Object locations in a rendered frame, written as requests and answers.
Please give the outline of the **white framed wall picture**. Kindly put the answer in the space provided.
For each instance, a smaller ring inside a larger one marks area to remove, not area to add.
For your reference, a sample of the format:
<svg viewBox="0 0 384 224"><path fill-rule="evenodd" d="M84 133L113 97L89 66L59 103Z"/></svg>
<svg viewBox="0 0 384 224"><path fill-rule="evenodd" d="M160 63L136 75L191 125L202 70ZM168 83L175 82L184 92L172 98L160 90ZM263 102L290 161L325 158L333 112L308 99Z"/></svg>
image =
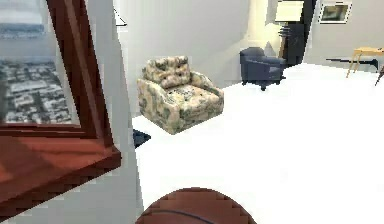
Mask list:
<svg viewBox="0 0 384 224"><path fill-rule="evenodd" d="M324 1L321 3L320 24L346 24L352 9L350 1Z"/></svg>

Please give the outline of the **black floor lamp cream shade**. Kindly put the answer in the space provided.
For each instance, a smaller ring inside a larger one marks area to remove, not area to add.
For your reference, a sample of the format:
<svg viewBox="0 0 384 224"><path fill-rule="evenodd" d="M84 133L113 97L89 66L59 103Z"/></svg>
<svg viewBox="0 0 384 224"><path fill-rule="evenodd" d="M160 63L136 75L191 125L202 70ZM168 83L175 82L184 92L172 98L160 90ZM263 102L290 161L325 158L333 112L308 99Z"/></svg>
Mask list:
<svg viewBox="0 0 384 224"><path fill-rule="evenodd" d="M281 25L278 34L282 38L279 57L285 60L288 67L300 63L303 50L303 6L303 0L279 0L277 4L275 21Z"/></svg>

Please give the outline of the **light wooden table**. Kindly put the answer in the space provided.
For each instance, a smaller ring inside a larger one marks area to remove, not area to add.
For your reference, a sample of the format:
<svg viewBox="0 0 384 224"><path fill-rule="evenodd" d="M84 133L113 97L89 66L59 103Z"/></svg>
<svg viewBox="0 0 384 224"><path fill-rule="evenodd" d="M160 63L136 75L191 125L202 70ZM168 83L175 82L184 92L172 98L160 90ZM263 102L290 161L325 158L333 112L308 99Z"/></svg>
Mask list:
<svg viewBox="0 0 384 224"><path fill-rule="evenodd" d="M355 73L360 66L362 56L383 56L383 48L374 47L359 47L353 51L351 62L348 68L346 77L349 77L350 72Z"/></svg>

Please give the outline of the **dark blue floor cloth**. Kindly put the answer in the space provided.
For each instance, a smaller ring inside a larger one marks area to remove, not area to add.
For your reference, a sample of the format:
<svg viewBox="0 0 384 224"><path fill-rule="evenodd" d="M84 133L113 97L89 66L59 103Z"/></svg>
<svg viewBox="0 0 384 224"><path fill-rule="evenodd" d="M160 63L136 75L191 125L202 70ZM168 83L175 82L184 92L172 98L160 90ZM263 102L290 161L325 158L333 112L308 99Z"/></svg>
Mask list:
<svg viewBox="0 0 384 224"><path fill-rule="evenodd" d="M134 146L139 147L148 140L151 139L151 136L147 133L138 131L136 129L133 130L133 140L134 140Z"/></svg>

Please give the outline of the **orange brown basketball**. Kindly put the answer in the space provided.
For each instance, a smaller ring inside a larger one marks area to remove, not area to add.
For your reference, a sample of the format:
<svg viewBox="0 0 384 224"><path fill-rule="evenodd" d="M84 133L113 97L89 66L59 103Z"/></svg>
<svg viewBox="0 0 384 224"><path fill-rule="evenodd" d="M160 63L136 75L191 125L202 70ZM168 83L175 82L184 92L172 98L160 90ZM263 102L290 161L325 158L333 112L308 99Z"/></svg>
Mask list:
<svg viewBox="0 0 384 224"><path fill-rule="evenodd" d="M235 200L216 190L182 188L153 202L135 224L257 224Z"/></svg>

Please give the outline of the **brown framed window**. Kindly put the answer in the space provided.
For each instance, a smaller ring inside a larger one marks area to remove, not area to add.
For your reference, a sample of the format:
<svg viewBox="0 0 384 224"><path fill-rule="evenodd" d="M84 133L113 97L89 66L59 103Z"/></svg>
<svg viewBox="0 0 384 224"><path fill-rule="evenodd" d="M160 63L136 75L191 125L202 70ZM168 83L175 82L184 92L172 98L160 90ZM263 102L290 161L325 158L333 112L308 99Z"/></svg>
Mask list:
<svg viewBox="0 0 384 224"><path fill-rule="evenodd" d="M0 223L120 164L86 0L0 0Z"/></svg>

